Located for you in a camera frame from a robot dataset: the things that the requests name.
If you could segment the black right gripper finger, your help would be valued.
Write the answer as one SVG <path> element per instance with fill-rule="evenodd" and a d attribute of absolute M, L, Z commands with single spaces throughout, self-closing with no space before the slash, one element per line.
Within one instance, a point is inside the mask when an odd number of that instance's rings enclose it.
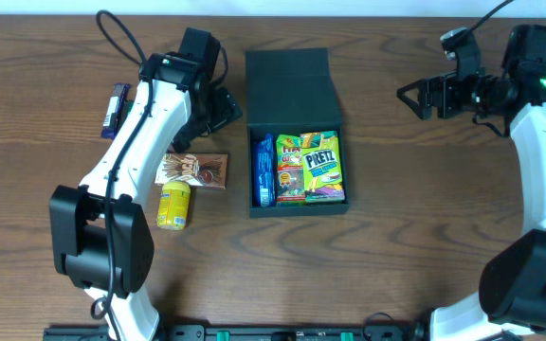
<path fill-rule="evenodd" d="M 417 100 L 410 99 L 406 93 L 397 93 L 397 97 L 406 104 L 419 119 L 431 119 L 432 109 L 429 93 L 419 92 Z"/>
<path fill-rule="evenodd" d="M 405 96 L 409 91 L 412 91 L 412 90 L 419 90 L 420 87 L 421 87 L 421 84 L 423 82 L 424 82 L 424 80 L 420 79 L 418 81 L 411 82 L 408 85 L 405 85 L 405 86 L 402 86 L 402 87 L 398 88 L 397 91 L 396 91 L 397 97 L 400 98 L 402 96 Z"/>

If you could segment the brown Pocky box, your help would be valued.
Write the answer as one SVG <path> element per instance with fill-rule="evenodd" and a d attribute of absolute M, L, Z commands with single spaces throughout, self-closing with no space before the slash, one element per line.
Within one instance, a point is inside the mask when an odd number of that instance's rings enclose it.
<path fill-rule="evenodd" d="M 195 188 L 225 189 L 228 156 L 223 153 L 166 153 L 159 164 L 155 183 L 163 186 L 180 181 Z"/>

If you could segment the dark green flip-lid box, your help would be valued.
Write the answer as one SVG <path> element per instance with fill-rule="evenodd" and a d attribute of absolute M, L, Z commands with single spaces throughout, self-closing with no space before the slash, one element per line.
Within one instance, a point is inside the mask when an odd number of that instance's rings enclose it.
<path fill-rule="evenodd" d="M 281 218 L 344 214 L 350 207 L 343 114 L 325 47 L 249 50 L 246 56 L 246 128 L 249 216 Z M 345 199 L 305 206 L 261 207 L 255 183 L 255 144 L 267 134 L 299 135 L 335 131 Z"/>

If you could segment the blue cookie package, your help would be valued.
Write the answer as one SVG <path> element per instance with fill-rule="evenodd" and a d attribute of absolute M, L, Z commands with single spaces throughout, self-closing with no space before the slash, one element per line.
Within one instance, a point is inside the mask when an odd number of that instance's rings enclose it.
<path fill-rule="evenodd" d="M 274 151 L 273 135 L 266 134 L 264 139 L 253 145 L 253 194 L 256 205 L 270 207 L 275 205 Z"/>

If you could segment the green gummy worms bag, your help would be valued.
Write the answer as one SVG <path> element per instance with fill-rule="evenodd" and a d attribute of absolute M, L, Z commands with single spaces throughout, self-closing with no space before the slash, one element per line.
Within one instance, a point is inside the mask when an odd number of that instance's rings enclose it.
<path fill-rule="evenodd" d="M 276 140 L 276 203 L 278 206 L 306 204 L 300 138 L 279 135 Z"/>

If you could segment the yellow green Pretz box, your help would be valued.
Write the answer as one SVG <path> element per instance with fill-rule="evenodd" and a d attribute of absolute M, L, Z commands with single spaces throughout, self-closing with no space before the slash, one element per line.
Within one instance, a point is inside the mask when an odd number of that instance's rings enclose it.
<path fill-rule="evenodd" d="M 300 135 L 305 201 L 308 205 L 345 199 L 336 131 Z"/>

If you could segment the yellow candy canister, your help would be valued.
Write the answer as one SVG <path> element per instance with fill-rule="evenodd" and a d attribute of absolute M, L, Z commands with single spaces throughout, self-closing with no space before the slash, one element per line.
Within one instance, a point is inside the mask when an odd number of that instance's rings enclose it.
<path fill-rule="evenodd" d="M 181 181 L 169 181 L 163 185 L 156 216 L 157 226 L 170 230 L 182 230 L 187 225 L 190 186 Z"/>

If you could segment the green white candy bar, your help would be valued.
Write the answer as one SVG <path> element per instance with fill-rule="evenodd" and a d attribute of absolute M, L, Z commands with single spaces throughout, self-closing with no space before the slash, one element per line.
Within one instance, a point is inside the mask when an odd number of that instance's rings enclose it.
<path fill-rule="evenodd" d="M 132 108 L 134 106 L 134 102 L 132 100 L 125 100 L 119 113 L 118 113 L 118 125 L 117 128 L 120 130 L 123 123 L 125 122 L 126 118 L 128 117 L 129 113 L 131 112 Z"/>

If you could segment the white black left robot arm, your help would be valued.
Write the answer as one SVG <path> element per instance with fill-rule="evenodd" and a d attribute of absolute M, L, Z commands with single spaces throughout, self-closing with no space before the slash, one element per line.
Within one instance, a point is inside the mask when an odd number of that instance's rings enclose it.
<path fill-rule="evenodd" d="M 99 163 L 49 202 L 56 271 L 93 300 L 99 327 L 50 327 L 46 340 L 164 340 L 145 286 L 155 244 L 144 214 L 164 153 L 185 151 L 242 111 L 212 76 L 221 50 L 209 32 L 187 28 L 180 48 L 143 58 L 134 105 Z"/>

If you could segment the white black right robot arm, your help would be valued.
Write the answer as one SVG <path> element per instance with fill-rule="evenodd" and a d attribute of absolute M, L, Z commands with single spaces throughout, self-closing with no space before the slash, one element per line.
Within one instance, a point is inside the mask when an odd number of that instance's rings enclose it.
<path fill-rule="evenodd" d="M 487 74 L 470 28 L 441 37 L 453 71 L 401 87 L 397 97 L 425 120 L 468 112 L 477 125 L 504 123 L 519 157 L 523 199 L 520 237 L 488 262 L 476 293 L 433 310 L 414 328 L 416 340 L 520 340 L 546 334 L 546 26 L 510 33 L 500 76 Z M 416 92 L 409 97 L 409 89 Z"/>

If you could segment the purple candy bar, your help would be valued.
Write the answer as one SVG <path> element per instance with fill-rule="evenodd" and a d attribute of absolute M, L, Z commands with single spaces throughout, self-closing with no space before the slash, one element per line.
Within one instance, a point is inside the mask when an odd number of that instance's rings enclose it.
<path fill-rule="evenodd" d="M 124 106 L 130 87 L 129 83 L 119 82 L 114 85 L 100 131 L 101 138 L 114 139 L 118 134 L 125 119 Z"/>

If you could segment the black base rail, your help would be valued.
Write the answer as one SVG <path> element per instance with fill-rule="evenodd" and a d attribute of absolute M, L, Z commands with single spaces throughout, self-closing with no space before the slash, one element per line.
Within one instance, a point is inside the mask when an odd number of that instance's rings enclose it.
<path fill-rule="evenodd" d="M 360 325 L 210 325 L 165 324 L 158 317 L 122 318 L 103 326 L 52 325 L 44 340 L 167 340 L 167 341 L 426 341 L 428 322 L 396 320 L 384 313 Z"/>

